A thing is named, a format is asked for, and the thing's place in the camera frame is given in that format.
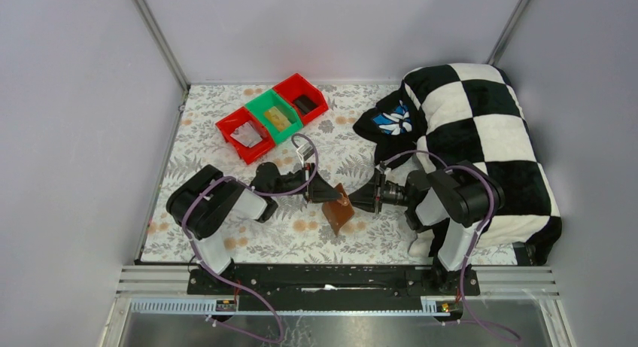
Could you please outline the brown leather card holder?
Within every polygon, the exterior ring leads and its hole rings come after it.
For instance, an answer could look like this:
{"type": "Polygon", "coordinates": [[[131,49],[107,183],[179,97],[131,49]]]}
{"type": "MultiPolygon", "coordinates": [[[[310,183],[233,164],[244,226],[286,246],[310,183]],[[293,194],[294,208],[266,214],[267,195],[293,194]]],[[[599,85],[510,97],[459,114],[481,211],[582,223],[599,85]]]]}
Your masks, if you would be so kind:
{"type": "Polygon", "coordinates": [[[325,202],[321,210],[333,233],[338,236],[339,231],[354,216],[354,208],[342,183],[336,185],[336,190],[340,192],[341,197],[335,201],[325,202]]]}

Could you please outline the silver card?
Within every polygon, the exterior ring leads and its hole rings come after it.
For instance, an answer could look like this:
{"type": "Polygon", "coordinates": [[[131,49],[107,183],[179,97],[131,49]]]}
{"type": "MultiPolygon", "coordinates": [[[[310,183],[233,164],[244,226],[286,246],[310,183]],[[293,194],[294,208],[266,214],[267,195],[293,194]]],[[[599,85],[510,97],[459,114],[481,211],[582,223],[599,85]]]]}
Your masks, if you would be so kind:
{"type": "Polygon", "coordinates": [[[253,148],[263,140],[258,128],[252,121],[247,121],[238,126],[230,135],[233,140],[245,148],[253,148]]]}

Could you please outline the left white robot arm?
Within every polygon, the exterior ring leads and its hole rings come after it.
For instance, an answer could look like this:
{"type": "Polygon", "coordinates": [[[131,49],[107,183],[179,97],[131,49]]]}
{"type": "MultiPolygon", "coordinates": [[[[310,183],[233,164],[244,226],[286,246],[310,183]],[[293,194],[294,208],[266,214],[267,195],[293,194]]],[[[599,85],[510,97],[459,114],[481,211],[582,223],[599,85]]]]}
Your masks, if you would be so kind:
{"type": "Polygon", "coordinates": [[[321,177],[317,165],[308,161],[313,153],[309,146],[302,147],[302,167],[287,174],[272,162],[261,163],[248,185],[206,165],[169,196],[166,211],[192,243],[196,259],[221,274],[232,264],[219,231],[228,216],[264,223],[277,210],[279,196],[301,195],[309,203],[342,199],[321,177]]]}

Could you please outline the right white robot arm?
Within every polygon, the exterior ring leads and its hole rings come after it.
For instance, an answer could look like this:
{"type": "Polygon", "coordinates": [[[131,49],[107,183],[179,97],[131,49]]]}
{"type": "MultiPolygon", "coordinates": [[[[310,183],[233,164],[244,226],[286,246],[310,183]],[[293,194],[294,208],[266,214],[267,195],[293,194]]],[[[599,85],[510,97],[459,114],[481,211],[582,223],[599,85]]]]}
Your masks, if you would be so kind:
{"type": "Polygon", "coordinates": [[[388,168],[375,167],[373,176],[349,195],[353,207],[378,214],[384,204],[404,207],[407,225],[416,233],[435,230],[447,222],[433,264],[443,272],[457,272],[467,263],[482,230],[505,203],[502,187],[471,163],[414,170],[404,185],[387,180],[388,168]]]}

